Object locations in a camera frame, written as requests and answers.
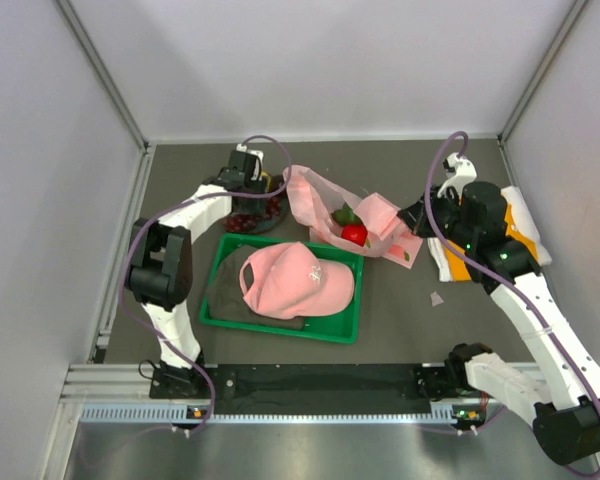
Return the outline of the red tomato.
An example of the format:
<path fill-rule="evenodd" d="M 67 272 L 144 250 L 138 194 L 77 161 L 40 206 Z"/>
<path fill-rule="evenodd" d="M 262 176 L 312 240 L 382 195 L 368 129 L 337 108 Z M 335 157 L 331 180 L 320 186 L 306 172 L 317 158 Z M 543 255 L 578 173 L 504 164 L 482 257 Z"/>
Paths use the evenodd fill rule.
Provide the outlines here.
<path fill-rule="evenodd" d="M 341 238 L 358 246 L 365 246 L 368 239 L 368 230 L 362 224 L 349 224 L 343 227 Z"/>

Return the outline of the green avocado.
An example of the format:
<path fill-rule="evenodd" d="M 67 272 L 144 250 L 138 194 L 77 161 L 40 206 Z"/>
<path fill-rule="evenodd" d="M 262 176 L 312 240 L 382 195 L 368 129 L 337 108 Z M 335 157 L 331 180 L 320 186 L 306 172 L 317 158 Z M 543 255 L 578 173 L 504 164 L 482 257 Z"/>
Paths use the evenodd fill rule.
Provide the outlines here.
<path fill-rule="evenodd" d="M 331 217 L 333 221 L 341 227 L 363 224 L 362 220 L 355 214 L 353 209 L 347 203 L 344 203 L 341 208 L 335 210 L 331 214 Z"/>

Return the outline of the pink plastic bag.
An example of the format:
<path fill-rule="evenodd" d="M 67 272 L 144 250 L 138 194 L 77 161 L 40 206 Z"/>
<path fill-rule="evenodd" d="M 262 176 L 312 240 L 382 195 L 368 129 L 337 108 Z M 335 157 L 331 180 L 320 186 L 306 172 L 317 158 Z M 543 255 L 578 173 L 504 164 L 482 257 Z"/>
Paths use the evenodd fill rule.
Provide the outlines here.
<path fill-rule="evenodd" d="M 398 217 L 398 207 L 382 195 L 361 198 L 299 165 L 286 169 L 284 179 L 291 213 L 309 228 L 312 241 L 413 266 L 422 240 Z"/>

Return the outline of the dark red grape bunch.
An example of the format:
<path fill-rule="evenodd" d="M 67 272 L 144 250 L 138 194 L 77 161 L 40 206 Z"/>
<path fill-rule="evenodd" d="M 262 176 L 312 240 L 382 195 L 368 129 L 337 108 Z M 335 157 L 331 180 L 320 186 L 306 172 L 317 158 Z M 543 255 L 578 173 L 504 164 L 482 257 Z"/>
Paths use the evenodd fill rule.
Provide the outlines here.
<path fill-rule="evenodd" d="M 282 201 L 274 197 L 267 200 L 263 214 L 232 213 L 224 219 L 224 227 L 229 233 L 259 234 L 275 227 L 282 213 Z"/>

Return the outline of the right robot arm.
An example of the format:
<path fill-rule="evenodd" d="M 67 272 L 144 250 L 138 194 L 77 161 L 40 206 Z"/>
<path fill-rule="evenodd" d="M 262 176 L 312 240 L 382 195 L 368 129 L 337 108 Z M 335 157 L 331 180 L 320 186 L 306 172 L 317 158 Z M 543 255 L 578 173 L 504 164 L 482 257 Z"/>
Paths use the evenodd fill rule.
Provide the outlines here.
<path fill-rule="evenodd" d="M 453 247 L 452 256 L 506 314 L 544 377 L 532 379 L 483 344 L 461 344 L 445 362 L 449 388 L 493 397 L 531 428 L 553 462 L 566 466 L 600 452 L 600 367 L 523 242 L 512 197 L 474 181 L 461 193 L 434 188 L 398 216 L 416 236 Z"/>

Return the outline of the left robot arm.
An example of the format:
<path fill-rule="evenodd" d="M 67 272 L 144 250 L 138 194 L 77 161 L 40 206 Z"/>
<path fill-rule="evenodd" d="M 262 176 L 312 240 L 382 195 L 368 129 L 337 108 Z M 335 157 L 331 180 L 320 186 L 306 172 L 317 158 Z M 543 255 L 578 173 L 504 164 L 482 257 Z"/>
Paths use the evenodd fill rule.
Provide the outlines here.
<path fill-rule="evenodd" d="M 228 165 L 205 179 L 186 200 L 158 218 L 132 228 L 124 288 L 148 315 L 162 364 L 176 368 L 172 384 L 185 396 L 206 387 L 205 370 L 194 363 L 201 346 L 191 327 L 187 299 L 193 284 L 192 246 L 219 220 L 244 206 L 259 212 L 271 197 L 264 153 L 237 145 Z"/>

